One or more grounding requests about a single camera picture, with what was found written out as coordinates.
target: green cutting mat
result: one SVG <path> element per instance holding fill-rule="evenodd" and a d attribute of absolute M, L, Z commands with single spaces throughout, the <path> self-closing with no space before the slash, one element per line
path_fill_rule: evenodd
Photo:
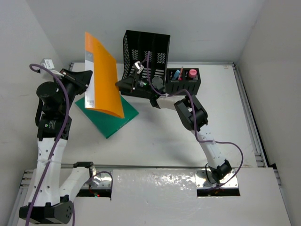
<path fill-rule="evenodd" d="M 124 119 L 105 114 L 102 112 L 97 112 L 93 110 L 88 110 L 85 108 L 85 98 L 75 102 L 77 107 L 92 121 L 92 123 L 98 128 L 98 130 L 105 136 L 109 138 L 111 135 L 117 132 L 121 127 L 126 125 L 135 116 L 138 115 L 136 109 L 133 108 L 123 97 L 121 97 L 121 102 L 124 111 Z"/>

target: black mesh basket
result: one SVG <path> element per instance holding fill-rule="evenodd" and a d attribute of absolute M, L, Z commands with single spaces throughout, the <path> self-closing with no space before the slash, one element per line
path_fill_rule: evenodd
<path fill-rule="evenodd" d="M 152 81 L 154 77 L 160 77 L 164 82 L 167 68 L 169 40 L 170 35 L 166 34 L 127 30 L 123 38 L 124 72 L 122 78 L 124 79 L 129 76 L 134 70 L 134 63 L 136 61 L 142 62 L 146 58 L 148 51 L 150 51 L 150 80 Z M 140 79 L 147 79 L 146 62 L 143 64 L 143 66 L 144 70 L 140 74 Z M 151 88 L 150 86 L 139 87 L 133 92 L 121 89 L 121 94 L 134 97 L 150 98 Z"/>

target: marker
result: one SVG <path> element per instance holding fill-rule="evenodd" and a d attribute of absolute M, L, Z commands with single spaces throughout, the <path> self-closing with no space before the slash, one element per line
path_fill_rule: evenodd
<path fill-rule="evenodd" d="M 182 72 L 183 72 L 183 67 L 181 67 L 181 70 L 180 70 L 180 74 L 179 74 L 179 78 L 178 78 L 179 81 L 182 81 Z"/>
<path fill-rule="evenodd" d="M 180 74 L 180 71 L 176 70 L 175 73 L 174 73 L 174 76 L 171 80 L 177 80 L 177 78 L 179 77 L 179 74 Z"/>

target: white table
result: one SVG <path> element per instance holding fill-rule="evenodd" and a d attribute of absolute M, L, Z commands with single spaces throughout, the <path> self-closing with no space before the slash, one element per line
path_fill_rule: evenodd
<path fill-rule="evenodd" d="M 168 64 L 180 68 L 180 64 Z M 201 86 L 197 98 L 208 112 L 209 126 L 216 140 L 231 141 L 244 153 L 243 167 L 257 167 L 254 144 L 246 123 L 240 94 L 231 65 L 185 65 L 198 67 Z M 119 79 L 123 64 L 117 65 Z M 72 125 L 62 163 L 93 161 L 95 164 L 135 166 L 199 167 L 207 161 L 194 136 L 175 111 L 151 107 L 147 99 L 123 96 L 139 115 L 109 139 L 74 104 Z M 236 147 L 220 145 L 233 167 L 240 164 Z"/>
<path fill-rule="evenodd" d="M 60 179 L 70 171 L 62 169 Z M 111 201 L 75 198 L 75 225 L 291 225 L 272 168 L 243 168 L 238 173 L 240 196 L 198 198 L 194 175 L 195 169 L 115 169 Z M 19 206 L 28 203 L 32 181 L 22 191 Z M 13 217 L 14 226 L 24 226 L 18 208 Z"/>

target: pen holder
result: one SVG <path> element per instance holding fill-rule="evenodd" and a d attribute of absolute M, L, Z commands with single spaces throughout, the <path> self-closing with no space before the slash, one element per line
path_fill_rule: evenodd
<path fill-rule="evenodd" d="M 197 71 L 197 75 L 194 79 L 188 76 L 190 69 Z M 166 79 L 165 79 L 165 91 L 168 94 L 173 94 L 181 89 L 186 89 L 190 94 L 196 95 L 198 88 L 201 85 L 201 77 L 198 68 L 183 68 L 182 80 L 172 80 L 175 72 L 180 70 L 179 68 L 167 68 Z M 185 92 L 181 92 L 179 95 L 186 95 Z"/>
<path fill-rule="evenodd" d="M 148 52 L 149 74 L 152 84 L 156 82 L 164 85 L 166 74 L 168 49 L 170 35 L 156 34 L 149 32 L 138 32 L 127 30 L 123 38 L 123 61 L 124 72 L 122 79 L 127 78 L 134 71 L 134 63 L 142 62 Z M 144 69 L 139 79 L 147 80 L 146 62 L 143 63 Z M 150 86 L 137 87 L 134 91 L 119 89 L 122 95 L 151 98 L 153 91 Z"/>

